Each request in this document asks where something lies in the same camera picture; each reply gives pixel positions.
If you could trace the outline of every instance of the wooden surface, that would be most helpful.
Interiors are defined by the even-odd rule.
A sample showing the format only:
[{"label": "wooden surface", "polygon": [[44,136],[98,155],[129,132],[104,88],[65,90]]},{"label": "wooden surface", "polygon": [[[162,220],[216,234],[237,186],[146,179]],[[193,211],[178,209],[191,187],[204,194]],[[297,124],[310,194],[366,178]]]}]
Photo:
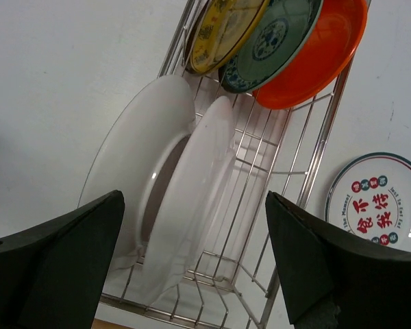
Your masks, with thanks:
[{"label": "wooden surface", "polygon": [[111,322],[101,321],[95,319],[93,321],[92,329],[133,329],[130,327],[120,326],[118,324],[112,324]]}]

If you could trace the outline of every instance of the plate rim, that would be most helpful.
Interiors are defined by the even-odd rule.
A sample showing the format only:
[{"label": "plate rim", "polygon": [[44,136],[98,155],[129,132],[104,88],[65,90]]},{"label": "plate rim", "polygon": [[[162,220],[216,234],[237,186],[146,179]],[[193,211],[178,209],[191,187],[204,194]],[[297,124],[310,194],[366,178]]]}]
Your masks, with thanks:
[{"label": "plate rim", "polygon": [[343,178],[343,176],[346,174],[346,172],[348,172],[348,170],[352,167],[354,167],[355,165],[357,165],[360,162],[363,162],[365,160],[370,160],[372,158],[385,158],[387,160],[394,160],[397,159],[397,161],[399,162],[404,162],[404,164],[407,164],[409,167],[409,169],[411,170],[411,161],[408,160],[407,158],[404,158],[403,156],[400,156],[398,154],[394,154],[394,153],[390,153],[390,152],[372,152],[372,153],[368,153],[368,154],[364,154],[362,156],[357,157],[356,159],[352,160],[351,162],[349,162],[345,167],[343,167],[340,170],[340,173],[335,176],[335,179],[332,183],[332,185],[329,188],[329,193],[327,194],[327,198],[326,198],[326,202],[325,202],[325,210],[324,210],[324,220],[326,222],[329,223],[329,210],[330,210],[330,202],[332,200],[332,195],[334,194],[334,191],[338,185],[338,183],[340,182],[341,178]]}]

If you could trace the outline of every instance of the dish rack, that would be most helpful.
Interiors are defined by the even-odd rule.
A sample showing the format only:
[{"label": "dish rack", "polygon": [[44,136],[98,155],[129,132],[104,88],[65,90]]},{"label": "dish rack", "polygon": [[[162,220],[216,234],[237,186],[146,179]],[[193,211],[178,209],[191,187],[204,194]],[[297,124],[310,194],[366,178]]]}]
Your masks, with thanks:
[{"label": "dish rack", "polygon": [[187,1],[159,76],[186,78],[197,120],[217,97],[227,95],[233,102],[237,160],[232,178],[205,250],[179,285],[150,306],[134,301],[130,290],[143,254],[116,284],[105,284],[101,303],[183,328],[266,328],[271,315],[285,313],[273,312],[280,284],[264,213],[266,192],[273,189],[307,206],[351,62],[311,100],[285,110],[262,108],[249,93],[226,93],[216,74],[186,72],[186,40],[201,5],[202,0]]}]

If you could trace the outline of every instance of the orange bowl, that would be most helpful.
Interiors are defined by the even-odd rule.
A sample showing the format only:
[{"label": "orange bowl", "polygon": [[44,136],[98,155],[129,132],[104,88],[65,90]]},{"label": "orange bowl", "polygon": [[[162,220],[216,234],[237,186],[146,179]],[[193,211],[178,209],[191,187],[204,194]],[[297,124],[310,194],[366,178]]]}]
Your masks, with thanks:
[{"label": "orange bowl", "polygon": [[295,59],[253,92],[270,109],[295,106],[323,90],[347,65],[367,20],[365,0],[324,0],[312,34]]}]

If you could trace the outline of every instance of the blue patterned plate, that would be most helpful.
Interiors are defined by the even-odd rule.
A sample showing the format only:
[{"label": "blue patterned plate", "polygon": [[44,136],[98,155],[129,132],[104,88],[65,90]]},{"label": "blue patterned plate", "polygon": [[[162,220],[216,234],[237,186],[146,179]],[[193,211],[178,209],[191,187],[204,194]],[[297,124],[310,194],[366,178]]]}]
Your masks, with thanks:
[{"label": "blue patterned plate", "polygon": [[350,162],[330,189],[325,219],[363,239],[411,252],[411,162],[384,152]]},{"label": "blue patterned plate", "polygon": [[245,93],[279,74],[309,38],[322,4],[323,0],[270,0],[250,39],[219,69],[224,89]]}]

